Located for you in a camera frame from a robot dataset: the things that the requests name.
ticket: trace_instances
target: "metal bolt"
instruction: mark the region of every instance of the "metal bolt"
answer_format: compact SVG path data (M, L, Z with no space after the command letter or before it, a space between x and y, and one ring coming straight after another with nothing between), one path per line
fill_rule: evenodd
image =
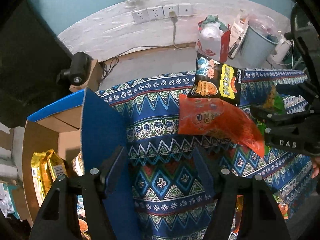
M230 171L228 169L222 169L221 173L224 175L228 175L230 173Z
M99 170L97 168L93 168L93 169L90 170L90 173L92 175L97 174L98 172L99 172Z
M254 176L254 178L255 178L256 180L262 180L262 179L263 179L260 174L256 174L256 175Z
M64 174L60 174L58 177L57 177L57 180L59 181L62 181L66 178L66 176Z
M75 77L75 78L73 79L73 82L74 82L74 83L80 83L81 80L82 80L81 78Z

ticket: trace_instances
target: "patterned tablecloth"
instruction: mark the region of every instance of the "patterned tablecloth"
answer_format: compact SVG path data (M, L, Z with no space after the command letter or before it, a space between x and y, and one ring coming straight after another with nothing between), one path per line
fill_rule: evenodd
M271 85L297 84L306 79L301 71L246 70L240 107L262 104ZM309 157L271 148L264 158L247 147L207 136L179 135L179 94L187 94L194 72L141 78L97 94L127 120L127 147L135 209L142 239L200 240L211 219L215 202L201 185L191 158L195 145L224 152L221 167L234 174L261 174L289 206L289 219L315 188ZM303 111L301 97L284 96L288 113ZM236 221L229 239L236 239Z

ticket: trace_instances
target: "cardboard box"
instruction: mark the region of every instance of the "cardboard box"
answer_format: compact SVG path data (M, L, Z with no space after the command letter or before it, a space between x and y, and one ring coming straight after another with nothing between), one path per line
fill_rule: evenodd
M89 74L88 80L81 86L71 85L69 90L74 93L88 87L92 91L98 91L102 74L103 74L103 69L100 63L98 62L97 59L94 59L91 61L90 74Z
M230 41L230 26L228 30L222 35L221 38L206 38L201 35L200 27L198 29L198 41L196 43L196 50L212 59L219 62L226 62L229 53L229 41Z
M54 149L71 166L72 159L81 150L85 172L88 172L99 167L118 145L126 145L124 119L88 88L29 116L23 138L22 175L31 220L35 221L39 210L31 174L34 152ZM127 166L113 194L103 203L118 240L140 238Z

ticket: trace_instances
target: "red plastic package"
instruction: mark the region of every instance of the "red plastic package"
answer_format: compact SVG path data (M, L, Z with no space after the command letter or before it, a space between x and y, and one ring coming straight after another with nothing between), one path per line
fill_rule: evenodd
M208 135L229 138L264 156L264 139L256 124L245 112L219 98L187 98L179 95L178 134Z

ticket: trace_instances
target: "wall outlet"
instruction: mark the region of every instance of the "wall outlet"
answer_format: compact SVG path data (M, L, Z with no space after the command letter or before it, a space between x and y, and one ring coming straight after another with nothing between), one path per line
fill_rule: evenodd
M149 20L161 19L164 17L162 6L147 8Z
M193 15L193 8L190 3L179 3L179 15L188 16Z
M132 16L135 23L144 23L149 21L149 15L147 9L133 11Z
M177 16L179 15L178 4L169 4L169 5L163 6L164 17L169 18L170 17L169 13L172 11L175 12Z

